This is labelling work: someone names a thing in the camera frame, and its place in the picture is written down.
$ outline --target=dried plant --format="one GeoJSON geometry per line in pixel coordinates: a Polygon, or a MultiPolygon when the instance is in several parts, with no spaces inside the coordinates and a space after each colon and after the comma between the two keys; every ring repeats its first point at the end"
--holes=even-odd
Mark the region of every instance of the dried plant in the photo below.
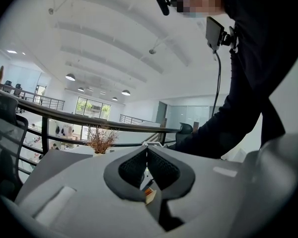
{"type": "Polygon", "coordinates": [[[118,131],[110,130],[107,123],[100,126],[88,127],[87,145],[94,149],[95,153],[105,154],[106,150],[118,139],[118,131]]]}

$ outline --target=white ceiling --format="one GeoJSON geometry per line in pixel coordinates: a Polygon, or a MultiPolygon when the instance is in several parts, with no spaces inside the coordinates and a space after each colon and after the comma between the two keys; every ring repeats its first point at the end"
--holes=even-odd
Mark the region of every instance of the white ceiling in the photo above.
{"type": "MultiPolygon", "coordinates": [[[[227,15],[215,18],[225,28],[233,25],[227,15]]],[[[14,58],[36,63],[66,88],[112,91],[124,102],[216,89],[218,64],[207,46],[205,19],[173,10],[165,17],[155,0],[17,0],[0,24],[0,48],[15,49],[14,58]],[[65,79],[68,73],[75,83],[65,79]],[[125,99],[124,89],[132,93],[125,99]]],[[[219,50],[222,93],[229,90],[227,51],[219,50]]]]}

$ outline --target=cable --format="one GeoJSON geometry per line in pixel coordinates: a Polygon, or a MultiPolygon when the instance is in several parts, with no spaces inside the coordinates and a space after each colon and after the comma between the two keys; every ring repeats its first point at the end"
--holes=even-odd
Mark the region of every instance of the cable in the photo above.
{"type": "Polygon", "coordinates": [[[218,86],[217,86],[217,93],[215,95],[215,100],[214,100],[214,106],[213,106],[213,111],[212,111],[212,116],[214,115],[214,110],[215,110],[215,106],[217,104],[218,101],[218,96],[219,96],[219,92],[220,92],[220,86],[221,86],[221,60],[220,57],[218,55],[218,53],[214,50],[213,53],[217,56],[218,61],[219,61],[219,75],[218,75],[218,86]]]}

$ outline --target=table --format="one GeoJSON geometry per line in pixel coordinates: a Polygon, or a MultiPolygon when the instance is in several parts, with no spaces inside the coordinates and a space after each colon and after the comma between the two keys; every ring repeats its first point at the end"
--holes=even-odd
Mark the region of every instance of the table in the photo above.
{"type": "Polygon", "coordinates": [[[41,159],[29,178],[22,186],[15,203],[19,204],[36,187],[55,176],[72,164],[93,157],[90,154],[79,154],[51,149],[41,159]]]}

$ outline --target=balcony railing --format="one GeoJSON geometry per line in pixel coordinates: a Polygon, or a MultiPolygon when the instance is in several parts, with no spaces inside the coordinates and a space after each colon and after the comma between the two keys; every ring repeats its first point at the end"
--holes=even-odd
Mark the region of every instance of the balcony railing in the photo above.
{"type": "Polygon", "coordinates": [[[37,105],[47,107],[49,109],[63,110],[63,107],[64,107],[64,102],[65,101],[50,98],[50,97],[46,97],[46,96],[43,96],[43,95],[31,93],[31,92],[27,92],[27,91],[24,91],[24,90],[19,89],[19,88],[14,88],[12,86],[0,84],[0,90],[4,91],[4,92],[6,92],[10,95],[13,95],[13,96],[15,96],[19,99],[23,99],[23,100],[26,100],[28,102],[32,102],[32,103],[35,103],[37,105]]]}
{"type": "Polygon", "coordinates": [[[142,119],[138,119],[138,118],[135,118],[135,117],[120,115],[119,121],[122,122],[122,123],[126,123],[126,124],[138,125],[138,124],[141,124],[142,122],[147,121],[147,120],[142,120],[142,119]]]}
{"type": "MultiPolygon", "coordinates": [[[[22,146],[34,153],[39,153],[42,155],[45,155],[49,151],[49,139],[67,143],[67,144],[74,144],[74,145],[86,145],[86,140],[73,140],[68,138],[62,138],[62,137],[56,137],[53,135],[50,135],[49,132],[49,119],[69,123],[69,124],[77,124],[81,126],[101,126],[104,123],[103,119],[96,119],[96,118],[88,118],[84,116],[78,116],[74,114],[64,113],[60,112],[58,110],[50,109],[47,107],[44,107],[42,105],[38,105],[36,103],[26,101],[23,98],[19,98],[17,96],[14,96],[10,93],[4,92],[0,90],[0,95],[3,96],[9,96],[11,98],[14,98],[18,101],[18,107],[21,110],[26,110],[30,113],[37,114],[42,117],[42,129],[41,131],[28,128],[28,132],[40,136],[41,142],[42,142],[42,150],[37,149],[33,146],[30,146],[26,143],[23,143],[22,146]]],[[[125,124],[120,122],[112,122],[112,121],[106,121],[106,125],[108,125],[109,130],[119,130],[119,131],[129,131],[129,132],[146,132],[146,133],[152,133],[150,137],[148,137],[144,141],[155,141],[157,138],[159,138],[159,141],[162,145],[166,143],[173,143],[175,141],[165,141],[166,134],[167,133],[176,133],[179,130],[178,129],[169,129],[169,128],[160,128],[160,127],[150,127],[150,126],[143,126],[143,125],[134,125],[134,124],[125,124]]],[[[139,143],[117,143],[112,144],[111,147],[132,147],[132,146],[141,146],[143,142],[139,143]]],[[[33,162],[31,160],[28,160],[22,156],[19,158],[20,160],[32,165],[36,166],[37,163],[33,162]]],[[[19,168],[19,171],[30,174],[31,172],[19,168]]]]}

